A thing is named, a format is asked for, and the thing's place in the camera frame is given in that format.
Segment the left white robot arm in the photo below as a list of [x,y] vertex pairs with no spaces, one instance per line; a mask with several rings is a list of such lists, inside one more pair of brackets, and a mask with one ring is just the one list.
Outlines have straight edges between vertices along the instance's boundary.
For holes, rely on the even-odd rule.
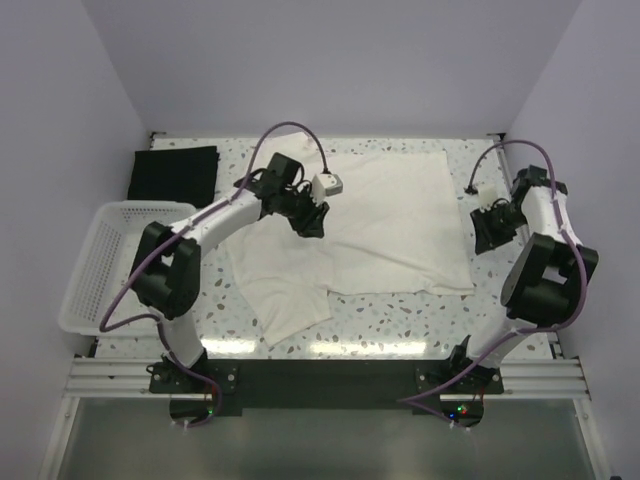
[[304,178],[303,165],[276,153],[248,173],[236,190],[201,212],[171,225],[143,230],[132,266],[131,290],[156,317],[163,345],[175,364],[171,378],[185,392],[200,390],[207,368],[191,309],[200,295],[201,263],[221,242],[270,215],[284,217],[302,238],[322,238],[326,199],[340,194],[340,178],[328,171]]

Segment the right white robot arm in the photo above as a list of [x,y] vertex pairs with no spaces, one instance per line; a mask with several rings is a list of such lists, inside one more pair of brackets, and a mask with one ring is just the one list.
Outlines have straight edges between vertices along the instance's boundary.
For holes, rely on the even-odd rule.
[[511,242],[523,226],[529,238],[502,287],[506,317],[467,336],[449,357],[445,379],[459,393],[476,386],[481,372],[499,368],[525,337],[574,318],[599,261],[571,226],[564,183],[530,166],[518,172],[510,194],[509,200],[492,200],[487,189],[480,190],[480,207],[470,214],[478,255]]

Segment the white t shirt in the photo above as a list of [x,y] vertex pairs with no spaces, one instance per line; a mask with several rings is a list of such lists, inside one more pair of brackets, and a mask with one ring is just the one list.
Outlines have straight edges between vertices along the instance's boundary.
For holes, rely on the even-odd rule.
[[224,243],[267,345],[330,319],[329,293],[473,293],[445,152],[333,154],[328,164],[343,191],[328,200],[323,238],[270,215]]

